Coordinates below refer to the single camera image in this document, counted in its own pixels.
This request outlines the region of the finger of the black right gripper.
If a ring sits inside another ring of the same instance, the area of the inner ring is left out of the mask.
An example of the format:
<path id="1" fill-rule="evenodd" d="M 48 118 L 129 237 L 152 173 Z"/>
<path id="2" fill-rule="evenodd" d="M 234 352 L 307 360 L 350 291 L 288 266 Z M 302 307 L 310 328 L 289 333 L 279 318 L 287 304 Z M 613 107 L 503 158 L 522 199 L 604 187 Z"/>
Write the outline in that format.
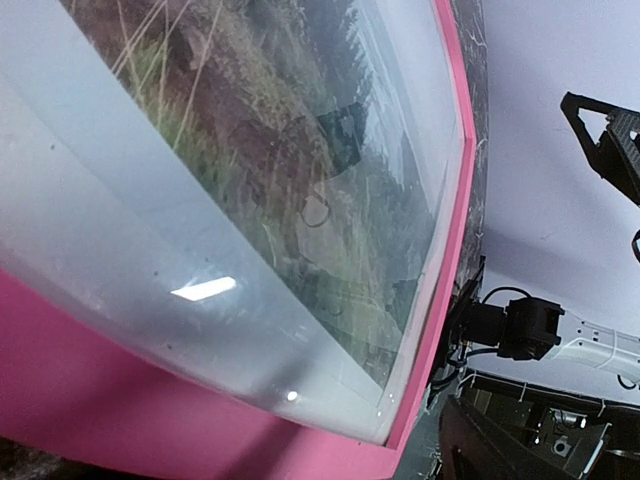
<path id="1" fill-rule="evenodd" d="M 606 129 L 601 133 L 598 142 L 589 134 L 585 122 L 579 115 L 580 110 L 588 110 L 607 117 L 615 106 L 590 97 L 567 92 L 560 104 L 560 109 L 569 122 L 586 156 L 589 166 L 601 178 L 609 178 L 615 160 L 614 144 Z"/>

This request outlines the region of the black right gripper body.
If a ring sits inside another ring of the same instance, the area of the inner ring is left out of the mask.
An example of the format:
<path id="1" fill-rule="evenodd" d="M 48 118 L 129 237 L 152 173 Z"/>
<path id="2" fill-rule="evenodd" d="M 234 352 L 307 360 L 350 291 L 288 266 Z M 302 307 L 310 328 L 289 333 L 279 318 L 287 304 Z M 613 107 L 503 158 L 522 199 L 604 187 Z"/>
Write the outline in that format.
<path id="1" fill-rule="evenodd" d="M 614 107 L 606 115 L 600 139 L 602 177 L 636 206 L 639 205 L 639 113 Z"/>

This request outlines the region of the wooden pink picture frame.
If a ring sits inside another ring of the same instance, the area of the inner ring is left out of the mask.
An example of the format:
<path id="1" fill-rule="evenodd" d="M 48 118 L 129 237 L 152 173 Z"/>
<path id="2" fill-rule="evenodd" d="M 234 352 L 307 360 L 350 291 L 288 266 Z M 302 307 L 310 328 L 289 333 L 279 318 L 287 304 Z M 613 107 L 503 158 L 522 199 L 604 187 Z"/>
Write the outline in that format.
<path id="1" fill-rule="evenodd" d="M 74 132 L 46 124 L 55 107 L 35 84 L 15 82 L 28 62 L 2 55 L 3 113 L 33 139 L 7 154 L 52 163 L 72 185 L 60 209 L 35 236 L 32 211 L 50 194 L 4 189 L 17 218 L 1 229 L 36 253 L 1 250 L 1 433 L 4 437 L 76 461 L 163 479 L 385 479 L 391 477 L 417 419 L 433 366 L 464 237 L 476 134 L 453 9 L 430 9 L 448 63 L 448 87 L 462 134 L 454 159 L 450 223 L 443 257 L 428 270 L 433 286 L 418 295 L 416 351 L 402 388 L 370 405 L 355 364 L 314 328 L 281 283 L 248 256 L 237 233 L 204 202 L 190 180 L 174 192 L 150 194 L 169 226 L 207 225 L 208 244 L 197 262 L 233 268 L 234 289 L 217 305 L 249 306 L 275 318 L 274 332 L 253 321 L 214 336 L 208 365 L 242 383 L 234 393 L 202 383 L 171 366 L 203 337 L 187 339 L 177 324 L 163 327 L 188 300 L 171 294 L 183 285 L 182 264 L 171 264 L 142 238 L 131 237 L 122 208 L 101 203 L 106 218 L 89 228 L 80 215 L 97 201 L 91 172 Z"/>

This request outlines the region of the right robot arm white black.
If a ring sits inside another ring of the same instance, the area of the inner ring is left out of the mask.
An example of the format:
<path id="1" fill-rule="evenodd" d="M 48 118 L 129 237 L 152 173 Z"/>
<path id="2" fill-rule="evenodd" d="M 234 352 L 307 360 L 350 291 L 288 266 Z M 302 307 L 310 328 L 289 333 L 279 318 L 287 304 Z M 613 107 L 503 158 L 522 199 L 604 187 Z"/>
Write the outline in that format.
<path id="1" fill-rule="evenodd" d="M 634 205 L 639 204 L 639 113 L 568 92 L 561 111 L 571 126 L 589 166 Z M 534 297 L 517 287 L 497 287 L 479 298 L 483 269 L 469 280 L 450 322 L 453 344 L 482 346 L 468 358 L 492 353 L 515 361 L 544 357 L 567 360 L 606 371 L 639 386 L 639 337 L 582 320 L 561 305 Z"/>

